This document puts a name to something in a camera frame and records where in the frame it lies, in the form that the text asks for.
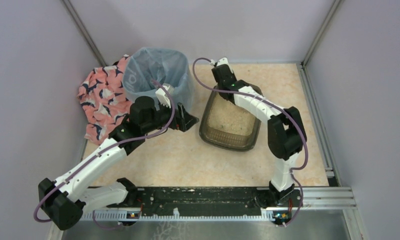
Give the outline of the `grey plastic litter box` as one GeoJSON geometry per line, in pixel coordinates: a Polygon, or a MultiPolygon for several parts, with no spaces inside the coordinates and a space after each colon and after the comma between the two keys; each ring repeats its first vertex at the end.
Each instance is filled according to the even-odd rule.
{"type": "Polygon", "coordinates": [[[223,148],[226,150],[238,151],[238,152],[246,152],[252,150],[257,142],[257,138],[262,123],[254,115],[253,116],[255,117],[255,122],[254,122],[253,132],[247,136],[225,133],[223,131],[213,129],[207,125],[207,120],[210,114],[213,101],[218,96],[220,96],[218,92],[212,91],[208,98],[200,122],[200,127],[199,127],[200,138],[204,142],[210,145],[223,148]]]}

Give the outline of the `blue plastic trash bag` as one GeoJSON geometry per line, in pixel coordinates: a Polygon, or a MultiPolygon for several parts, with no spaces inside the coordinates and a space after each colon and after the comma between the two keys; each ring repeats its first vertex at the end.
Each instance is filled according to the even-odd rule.
{"type": "Polygon", "coordinates": [[[129,58],[122,77],[126,98],[134,102],[138,97],[148,96],[158,107],[157,86],[153,80],[172,86],[173,101],[182,103],[188,112],[191,111],[195,98],[194,80],[188,59],[182,52],[154,47],[143,47],[135,52],[129,58]]]}

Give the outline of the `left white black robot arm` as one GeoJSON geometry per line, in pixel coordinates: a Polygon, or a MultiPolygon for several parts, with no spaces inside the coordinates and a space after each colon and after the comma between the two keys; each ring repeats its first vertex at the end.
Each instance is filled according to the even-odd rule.
{"type": "Polygon", "coordinates": [[[129,113],[103,143],[77,166],[56,178],[38,184],[40,208],[62,231],[72,228],[84,214],[109,206],[137,207],[138,188],[127,178],[92,188],[91,184],[114,164],[124,160],[146,138],[168,129],[188,131],[199,119],[188,113],[182,103],[155,106],[149,96],[138,97],[129,113]]]}

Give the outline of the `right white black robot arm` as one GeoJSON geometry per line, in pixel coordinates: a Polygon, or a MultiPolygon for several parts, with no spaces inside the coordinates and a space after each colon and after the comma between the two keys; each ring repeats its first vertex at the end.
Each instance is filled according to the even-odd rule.
{"type": "Polygon", "coordinates": [[[309,161],[307,135],[300,111],[292,106],[280,107],[251,84],[238,80],[229,64],[216,63],[212,68],[216,91],[227,101],[245,109],[267,125],[267,145],[277,158],[269,182],[270,198],[280,203],[294,191],[293,172],[302,170],[309,161]]]}

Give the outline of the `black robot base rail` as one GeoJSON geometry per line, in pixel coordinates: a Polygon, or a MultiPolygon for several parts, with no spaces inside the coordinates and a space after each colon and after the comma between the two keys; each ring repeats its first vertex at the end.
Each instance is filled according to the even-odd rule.
{"type": "Polygon", "coordinates": [[[131,209],[128,217],[147,221],[282,221],[300,205],[293,190],[277,200],[268,187],[139,187],[109,208],[131,209]]]}

